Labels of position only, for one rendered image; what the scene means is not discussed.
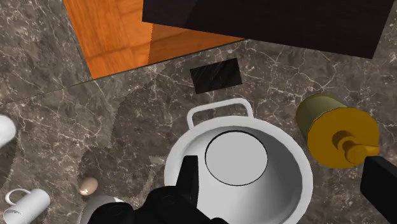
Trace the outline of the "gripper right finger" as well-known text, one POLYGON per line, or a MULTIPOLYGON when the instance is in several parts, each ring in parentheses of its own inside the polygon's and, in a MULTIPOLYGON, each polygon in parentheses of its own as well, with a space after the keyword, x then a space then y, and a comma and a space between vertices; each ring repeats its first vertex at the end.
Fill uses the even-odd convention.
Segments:
POLYGON ((360 191, 390 224, 397 224, 397 166, 384 157, 366 157, 360 191))

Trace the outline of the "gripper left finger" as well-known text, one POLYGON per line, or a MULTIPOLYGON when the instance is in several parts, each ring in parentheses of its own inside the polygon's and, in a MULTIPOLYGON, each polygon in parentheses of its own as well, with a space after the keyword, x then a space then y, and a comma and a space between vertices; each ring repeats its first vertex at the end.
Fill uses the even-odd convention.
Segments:
POLYGON ((88 224, 229 224, 222 218, 208 218, 197 208, 199 196, 198 157, 183 158, 177 183, 156 188, 139 209, 126 202, 99 206, 88 224))

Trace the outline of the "yellow pump soap dispenser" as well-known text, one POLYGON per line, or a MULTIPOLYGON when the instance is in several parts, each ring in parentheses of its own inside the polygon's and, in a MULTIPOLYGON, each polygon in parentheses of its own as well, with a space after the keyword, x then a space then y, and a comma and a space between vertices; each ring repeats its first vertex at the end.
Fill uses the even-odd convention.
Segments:
POLYGON ((350 168, 380 152, 377 122, 328 94, 305 98, 295 120, 311 155, 326 167, 350 168))

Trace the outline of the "grey round container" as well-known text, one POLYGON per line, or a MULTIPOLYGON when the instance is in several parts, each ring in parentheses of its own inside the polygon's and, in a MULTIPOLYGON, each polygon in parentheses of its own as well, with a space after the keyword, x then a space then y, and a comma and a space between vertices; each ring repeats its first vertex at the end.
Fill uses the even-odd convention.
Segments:
POLYGON ((102 206, 103 204, 112 202, 123 202, 123 200, 109 195, 98 195, 92 197, 83 206, 83 209, 78 216, 76 224, 88 224, 91 215, 98 207, 102 206))

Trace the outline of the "brown egg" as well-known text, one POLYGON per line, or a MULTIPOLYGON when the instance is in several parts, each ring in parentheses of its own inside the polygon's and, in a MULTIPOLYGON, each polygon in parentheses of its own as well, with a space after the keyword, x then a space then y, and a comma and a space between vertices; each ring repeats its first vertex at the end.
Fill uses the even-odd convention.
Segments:
POLYGON ((96 191, 97 187, 98 187, 98 181, 95 178, 93 177, 85 178, 81 182, 80 194, 91 195, 96 191))

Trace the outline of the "black flat rectangular block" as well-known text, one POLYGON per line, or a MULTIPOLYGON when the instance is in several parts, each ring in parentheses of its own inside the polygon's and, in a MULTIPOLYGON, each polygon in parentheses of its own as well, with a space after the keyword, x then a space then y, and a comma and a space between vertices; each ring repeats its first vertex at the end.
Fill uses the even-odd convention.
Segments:
POLYGON ((238 60, 224 60, 190 69, 196 94, 203 94, 242 84, 238 60))

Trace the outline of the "white mug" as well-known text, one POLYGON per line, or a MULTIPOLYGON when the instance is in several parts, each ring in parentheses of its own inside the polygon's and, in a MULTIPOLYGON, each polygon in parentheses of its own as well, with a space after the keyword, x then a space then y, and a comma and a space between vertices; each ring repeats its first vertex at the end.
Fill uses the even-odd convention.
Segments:
POLYGON ((16 188, 9 191, 4 199, 10 205, 3 213, 6 224, 30 224, 50 205, 51 201, 50 196, 39 188, 33 190, 16 188), (18 201, 12 202, 10 195, 17 191, 24 192, 25 195, 18 201))

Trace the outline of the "white rounded object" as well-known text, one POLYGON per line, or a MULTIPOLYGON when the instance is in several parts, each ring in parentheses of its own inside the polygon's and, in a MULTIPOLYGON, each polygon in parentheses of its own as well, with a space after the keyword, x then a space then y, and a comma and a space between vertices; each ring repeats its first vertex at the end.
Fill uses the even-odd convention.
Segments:
POLYGON ((17 132, 13 120, 5 115, 0 115, 0 148, 10 142, 17 132))

